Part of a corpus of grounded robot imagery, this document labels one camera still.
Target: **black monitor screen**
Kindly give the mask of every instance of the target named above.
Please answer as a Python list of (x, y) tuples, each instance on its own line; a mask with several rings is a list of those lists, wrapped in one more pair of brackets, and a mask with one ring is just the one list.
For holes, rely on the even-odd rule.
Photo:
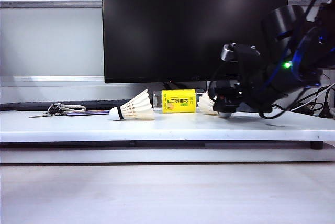
[(261, 20), (287, 0), (103, 0), (106, 83), (206, 81), (228, 43), (266, 51)]

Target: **gray wall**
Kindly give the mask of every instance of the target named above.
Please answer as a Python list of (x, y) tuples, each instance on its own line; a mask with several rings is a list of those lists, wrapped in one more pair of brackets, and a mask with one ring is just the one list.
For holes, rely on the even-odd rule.
[(2, 76), (103, 75), (100, 8), (1, 10)]

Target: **white feathers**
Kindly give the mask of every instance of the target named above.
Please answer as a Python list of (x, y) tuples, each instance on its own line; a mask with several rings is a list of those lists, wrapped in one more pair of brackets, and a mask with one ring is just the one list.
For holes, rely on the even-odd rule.
[(213, 111), (214, 102), (209, 98), (207, 92), (203, 93), (201, 97), (199, 97), (198, 108), (204, 114), (209, 115), (218, 115), (216, 111)]
[(131, 101), (114, 107), (110, 110), (109, 115), (112, 120), (121, 119), (154, 119), (153, 109), (150, 104), (148, 89), (134, 97)]

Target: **keychain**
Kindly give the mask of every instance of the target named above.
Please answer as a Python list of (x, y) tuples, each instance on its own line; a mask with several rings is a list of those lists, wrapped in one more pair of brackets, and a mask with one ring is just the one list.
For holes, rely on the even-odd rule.
[(66, 112), (69, 111), (86, 111), (86, 107), (82, 105), (63, 105), (61, 103), (53, 103), (48, 108), (48, 110), (43, 113), (43, 115), (32, 116), (29, 118), (41, 118), (41, 117), (49, 117), (49, 116), (63, 116)]

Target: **keyboard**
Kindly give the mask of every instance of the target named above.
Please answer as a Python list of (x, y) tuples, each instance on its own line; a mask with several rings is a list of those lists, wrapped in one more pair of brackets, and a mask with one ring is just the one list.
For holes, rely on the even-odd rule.
[[(65, 105), (83, 105), (86, 110), (110, 110), (113, 107), (121, 106), (130, 99), (118, 100), (88, 100), (88, 101), (55, 101)], [(0, 111), (46, 111), (55, 102), (20, 102), (0, 104)]]

